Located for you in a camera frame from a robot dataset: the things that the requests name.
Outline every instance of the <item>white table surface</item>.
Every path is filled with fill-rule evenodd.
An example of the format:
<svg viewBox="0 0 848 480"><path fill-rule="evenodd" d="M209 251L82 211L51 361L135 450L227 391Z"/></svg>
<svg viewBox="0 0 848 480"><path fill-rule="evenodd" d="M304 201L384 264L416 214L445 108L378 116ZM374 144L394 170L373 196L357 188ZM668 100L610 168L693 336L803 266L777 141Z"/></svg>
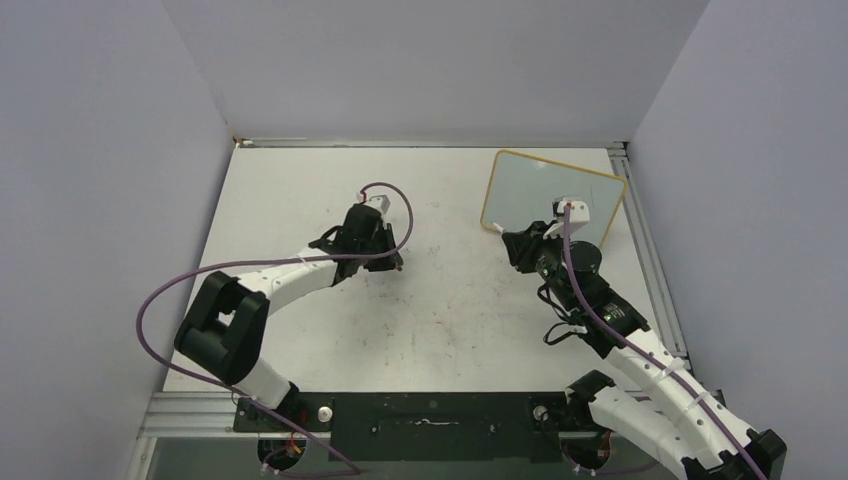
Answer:
<svg viewBox="0 0 848 480"><path fill-rule="evenodd" d="M604 149L516 150L612 171ZM560 390L597 369L636 389L579 339L542 342L556 317L536 298L541 279L516 273L500 238L479 223L497 151L236 149L201 265L293 254L340 224L362 185L387 181L406 192L415 213L403 271L360 271L272 315L262 356L280 373L305 391L493 392ZM389 194L400 240L406 210ZM601 274L656 328L623 209L603 254ZM173 359L200 370L179 353ZM164 390L219 389L172 371Z"/></svg>

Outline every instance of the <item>purple cable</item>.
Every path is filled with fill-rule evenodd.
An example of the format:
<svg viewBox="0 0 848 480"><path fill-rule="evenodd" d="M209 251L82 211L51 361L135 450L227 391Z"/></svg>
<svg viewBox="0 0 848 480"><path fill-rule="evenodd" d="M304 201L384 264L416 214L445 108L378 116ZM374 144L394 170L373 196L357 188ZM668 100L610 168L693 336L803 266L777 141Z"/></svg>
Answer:
<svg viewBox="0 0 848 480"><path fill-rule="evenodd" d="M580 301L580 305L583 306L592 321L595 322L595 324L597 324L609 336L614 338L617 342L627 347L630 347L634 352L638 353L639 356L653 364L655 367L659 368L660 370L665 370L667 365L663 365L662 362L648 355L648 352L642 350L638 345L634 344L630 340L627 340L620 333L616 332L614 328L610 327L607 322L603 321L601 317L599 317L598 314L596 314L595 311L592 310L592 306L589 305L588 301L586 301L586 297L583 296L583 292L580 290L580 286L577 283L577 277L574 275L574 271L571 269L571 249L569 248L569 245L571 244L571 225L569 225L570 216L571 209L566 208L565 215L562 220L562 253L563 257L565 258L565 269L568 272L568 280L571 282L571 288L574 290L574 295L577 297L577 300ZM694 388L692 388L692 386L689 385L688 382L683 380L683 377L681 377L677 372L671 372L669 376L673 378L677 383L679 383L680 386L683 387L683 389L686 390L686 392L689 393L689 395L691 395L693 399L696 399L698 397L698 392ZM759 465L757 465L757 462L755 462L754 459L751 458L751 455L747 451L745 451L745 448L742 446L742 444L739 443L738 440L736 440L736 437L734 437L732 433L730 433L730 430L727 428L727 425L725 425L724 422L722 422L721 419L718 418L718 415L716 415L716 413L707 404L707 402L705 402L704 399L701 399L698 402L698 405L704 410L704 413L706 413L707 416L710 417L710 420L715 423L718 429L721 430L721 433L724 434L727 440L730 441L730 443L733 445L733 448L735 448L739 452L739 454L745 460L745 463L747 463L751 471L754 472L754 475L756 475L759 480L768 480L768 477L766 477L763 471L760 470L760 467Z"/></svg>
<svg viewBox="0 0 848 480"><path fill-rule="evenodd" d="M203 273L206 273L206 272L211 272L213 270L220 270L222 268L255 267L255 266L267 266L267 265L289 265L289 264L293 264L293 263L321 262L321 261L325 261L325 260L375 260L375 259L378 259L378 258L384 258L384 257L388 257L390 255L394 255L395 253L399 252L400 249L403 248L404 245L406 245L406 242L409 241L409 237L412 235L412 223L413 223L412 204L409 203L409 199L406 197L406 195L399 188L397 188L396 186L394 186L390 183L386 183L386 182L369 183L368 185L365 185L364 187L362 187L360 192L365 193L365 191L367 191L369 188L372 188L372 187L386 187L388 189L394 190L395 193L397 193L400 196L400 198L403 200L403 203L406 205L406 211L407 211L407 214L409 215L409 225L407 226L407 229L406 229L406 235L404 235L403 239L400 241L400 243L397 244L397 246L395 248L393 248L389 251L383 252L383 253L375 253L375 254L371 254L371 255L340 254L340 255L318 255L318 256L314 256L314 257L303 257L303 258L300 258L300 257L282 258L282 259L275 259L275 260L238 260L238 261L233 261L233 262L223 262L223 263L216 263L214 265L207 265L205 267L198 268L197 270L193 270L193 271L190 271L190 272L187 272L187 273L183 273L182 275L178 275L178 276L172 278L171 280L168 280L162 286L160 286L159 288L154 290L153 293L151 293L150 295L148 295L148 297L146 299L144 299L144 302L142 302L141 307L138 309L138 314L135 317L135 334L136 334L136 337L138 337L138 342L141 344L141 348L143 348L144 351L147 352L147 354L150 355L154 360L156 360L157 362L161 363L162 365L164 365L164 366L166 366L166 367L168 367L168 368L170 368L170 369L172 369L176 372L182 373L183 375L187 375L187 376L189 376L191 378L195 378L197 380L201 380L203 382L210 383L212 385L216 385L218 387L225 388L225 389L227 389L227 390L229 390L233 393L236 393L236 394L239 394L239 395L244 395L244 392L239 391L237 388L234 388L234 387L231 387L231 386L229 386L225 383L222 383L215 378L192 372L191 370L180 367L179 365L174 365L174 363L172 363L171 361L169 361L168 359L166 359L162 355L159 355L158 353L156 353L156 351L153 350L153 348L150 346L150 343L148 343L147 339L144 337L144 329L143 329L144 313L147 311L147 308L150 306L151 303L153 303L153 300L155 300L156 297L158 297L165 290L173 287L174 285L176 285L176 284L178 284L178 283L180 283L184 280L188 280L189 278L196 277L200 274L203 274ZM285 424L286 426L288 426L292 430L300 433L301 435L305 436L309 440L317 443L322 448L327 450L328 453L330 453L331 455L333 455L334 457L336 457L340 461L344 462L344 464L347 465L348 467L350 467L350 469L351 469L350 472L339 471L339 472L300 473L300 474L280 472L281 476L288 477L288 478L328 478L328 477L340 477L340 476L345 476L345 475L359 475L360 473L362 473L362 470L359 467L357 467L356 464L353 463L353 461L351 461L349 458L342 455L341 452L339 452L335 448L331 447L327 443L319 440L315 435L312 435L306 429L304 429L301 426L297 425L296 423L292 422L288 418L283 417L282 415L271 410L270 408L268 408L264 405L261 405L259 402L255 401L253 399L250 399L250 402L256 408L262 410L263 412L265 412L268 415L270 415L271 417L273 417L274 420L282 422L283 424Z"/></svg>

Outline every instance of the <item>purple wire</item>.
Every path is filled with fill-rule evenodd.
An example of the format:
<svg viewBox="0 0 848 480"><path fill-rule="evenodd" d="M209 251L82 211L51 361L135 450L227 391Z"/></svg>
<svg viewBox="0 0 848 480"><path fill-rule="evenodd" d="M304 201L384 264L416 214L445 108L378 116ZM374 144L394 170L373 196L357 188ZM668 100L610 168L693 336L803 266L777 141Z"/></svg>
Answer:
<svg viewBox="0 0 848 480"><path fill-rule="evenodd" d="M412 235L412 224L413 224L412 204L409 203L409 198L407 198L406 194L404 194L399 188L397 188L396 186L394 186L390 183L386 183L386 182L369 183L368 185L365 185L364 187L362 187L360 192L365 193L365 191L367 191L369 188L372 188L372 187L386 187L388 189L394 190L394 192L397 193L400 196L400 198L403 200L403 203L406 205L406 211L407 211L407 214L409 215L409 225L407 226L407 229L406 229L406 235L404 235L403 239L400 241L400 243L397 244L397 246L395 248L393 248L389 251L383 252L383 253L375 253L375 254L371 254L371 255L340 254L340 255L318 255L318 256L303 257L303 258L301 258L301 257L281 258L281 259L275 259L275 260L237 260L237 261L233 261L233 262L223 262L223 263L216 263L214 265L207 265L205 267L198 268L197 270L192 270L190 272L183 273L182 275L178 275L178 276L172 278L171 280L168 280L162 286L160 286L159 288L154 290L153 293L151 293L150 295L148 295L147 298L144 299L144 302L142 302L141 307L138 309L138 314L135 317L135 334L136 334L136 337L138 337L138 342L141 344L141 348L143 348L144 351L147 352L147 354L150 355L154 360L156 360L157 362L161 363L162 365L170 368L171 370L182 373L183 375L187 375L191 378L195 378L197 380L201 380L203 382L207 382L207 383L210 383L212 385L216 385L218 387L225 388L225 389L227 389L227 390L229 390L233 393L236 393L236 394L239 394L239 395L244 395L244 392L241 392L237 388L234 388L234 387L231 387L231 386L229 386L225 383L222 383L215 378L212 378L212 377L209 377L209 376L206 376L206 375L201 375L199 373L192 372L191 370L188 370L186 368L180 367L179 365L175 365L173 362L169 361L168 359L166 359L162 355L159 355L155 350L153 350L153 347L150 346L150 343L144 337L144 329L143 329L144 313L147 311L147 308L150 306L151 303L153 303L153 300L155 300L156 297L158 297L165 290L173 287L174 285L176 285L176 284L178 284L178 283L180 283L184 280L188 280L189 278L196 277L200 274L203 274L203 273L206 273L206 272L211 272L213 270L220 270L222 268L254 267L254 266L267 266L267 265L289 265L289 264L293 264L293 263L321 262L321 261L326 261L326 260L375 260L375 259L378 259L378 258L384 258L384 257L394 255L395 253L399 252L400 249L403 248L404 245L406 245L406 242L409 241L409 237ZM255 401L253 399L250 399L250 402L256 408L262 410L266 414L273 417L274 420L282 422L283 424L285 424L286 426L288 426L289 428L291 428L295 432L300 433L301 435L305 436L309 440L320 445L322 448L327 450L328 453L330 453L331 455L333 455L334 457L336 457L340 461L344 462L344 464L347 465L348 467L350 467L350 470L351 470L351 471L323 472L323 473L322 472L319 472L319 473L280 472L281 476L288 477L288 478L329 478L329 477L340 477L340 476L346 476L346 475L359 475L359 474L362 473L362 470L359 467L357 467L356 464L354 464L352 460L350 460L349 458L344 456L341 452L339 452L335 448L328 445L326 442L323 442L322 440L318 439L318 437L316 437L315 435L312 435L311 433L309 433L309 431L302 428L300 425L297 425L296 423L292 422L288 418L283 417L279 413L275 412L274 410L271 410L270 408L260 404L259 402Z"/></svg>
<svg viewBox="0 0 848 480"><path fill-rule="evenodd" d="M642 350L638 345L631 342L630 340L627 340L620 333L615 331L614 328L610 327L607 322L603 321L601 317L599 317L598 314L596 314L595 311L592 310L592 306L589 305L588 301L586 301L586 297L583 296L583 292L580 290L580 286L577 283L577 277L574 275L574 271L571 269L571 249L569 248L569 245L571 244L571 225L569 225L570 216L571 209L566 208L565 215L562 220L562 253L563 257L565 258L565 267L566 271L568 272L568 280L571 282L571 287L574 290L574 295L577 297L577 300L580 301L580 305L583 306L592 321L595 322L595 324L597 324L609 336L614 338L617 342L627 347L630 347L634 352L638 353L639 356L653 364L655 367L659 368L660 370L665 370L667 365L663 365L663 363L657 360L655 357L648 355L648 352ZM689 395L691 395L693 399L696 399L698 397L698 392L691 385L689 385L689 383L686 382L683 377L681 377L677 372L671 372L669 376L673 378L677 383L679 383L680 386L683 387L683 389L686 390L686 392L689 393ZM716 415L713 409L707 404L705 399L702 398L698 402L698 405L704 410L704 413L706 413L707 416L710 417L710 420L715 423L718 429L721 430L721 433L724 434L725 437L727 437L727 440L730 441L733 447L739 452L739 454L745 460L745 463L747 463L748 467L751 468L751 471L754 472L754 475L756 475L759 480L768 480L768 477L766 477L763 471L760 470L759 465L757 465L754 459L751 458L751 455L745 450L742 444L739 443L738 440L736 440L736 437L734 437L733 434L730 433L730 429L728 429L727 425L725 425L724 422L722 422L721 419L718 418L718 415Z"/></svg>

